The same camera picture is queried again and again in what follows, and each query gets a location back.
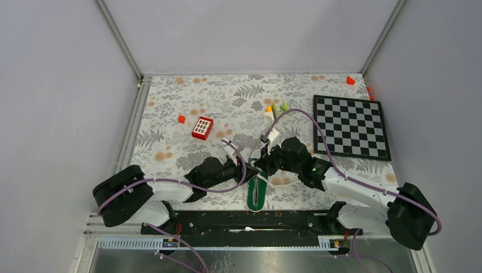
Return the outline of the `white shoelace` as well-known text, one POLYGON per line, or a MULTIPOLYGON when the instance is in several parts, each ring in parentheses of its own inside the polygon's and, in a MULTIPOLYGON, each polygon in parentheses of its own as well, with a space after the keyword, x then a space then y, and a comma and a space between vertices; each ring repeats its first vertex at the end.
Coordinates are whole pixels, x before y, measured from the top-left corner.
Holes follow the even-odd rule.
POLYGON ((267 172, 264 172, 261 168, 258 168, 254 165, 254 163, 261 157, 261 148, 254 148, 250 151, 247 157, 247 174, 245 178, 245 182, 248 182, 249 179, 254 178, 255 175, 262 175, 265 176, 268 185, 274 187, 282 187, 289 184, 294 184, 298 182, 298 178, 296 175, 292 173, 288 173, 286 171, 277 171, 274 175, 268 175, 267 172))

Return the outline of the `green white sneaker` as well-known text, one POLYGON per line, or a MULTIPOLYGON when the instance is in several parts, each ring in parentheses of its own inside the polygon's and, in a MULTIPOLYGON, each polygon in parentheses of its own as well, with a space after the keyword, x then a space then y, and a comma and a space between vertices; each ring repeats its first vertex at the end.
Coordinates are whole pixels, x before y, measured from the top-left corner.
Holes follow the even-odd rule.
POLYGON ((253 176, 248 182, 247 208, 251 212, 259 212, 263 209, 268 185, 268 174, 261 172, 253 176))

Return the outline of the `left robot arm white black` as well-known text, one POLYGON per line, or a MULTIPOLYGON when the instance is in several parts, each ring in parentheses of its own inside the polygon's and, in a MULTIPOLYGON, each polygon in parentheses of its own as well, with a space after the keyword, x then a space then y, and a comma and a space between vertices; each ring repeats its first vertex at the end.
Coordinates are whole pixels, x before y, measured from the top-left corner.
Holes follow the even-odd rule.
POLYGON ((135 220, 154 224, 168 234, 174 231, 177 221, 169 202, 195 202, 213 192, 218 184, 234 180, 240 186, 257 174, 256 168, 240 159, 221 163, 214 157, 206 158, 179 179, 146 178, 139 165, 131 165, 98 184, 92 193, 105 226, 135 220))

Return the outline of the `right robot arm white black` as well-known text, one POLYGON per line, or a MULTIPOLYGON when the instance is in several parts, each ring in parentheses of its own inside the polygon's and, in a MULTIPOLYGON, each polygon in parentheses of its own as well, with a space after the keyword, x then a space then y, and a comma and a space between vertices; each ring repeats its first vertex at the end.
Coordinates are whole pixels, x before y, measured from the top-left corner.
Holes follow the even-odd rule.
POLYGON ((436 212, 420 189, 411 183, 401 187, 382 185, 344 174, 332 162, 312 156, 296 137, 281 145, 264 147, 254 162, 268 175, 278 170, 295 173, 307 187, 345 195, 363 204, 361 208, 337 201, 326 218, 333 234, 362 229, 391 235, 399 244, 420 250, 436 224, 436 212))

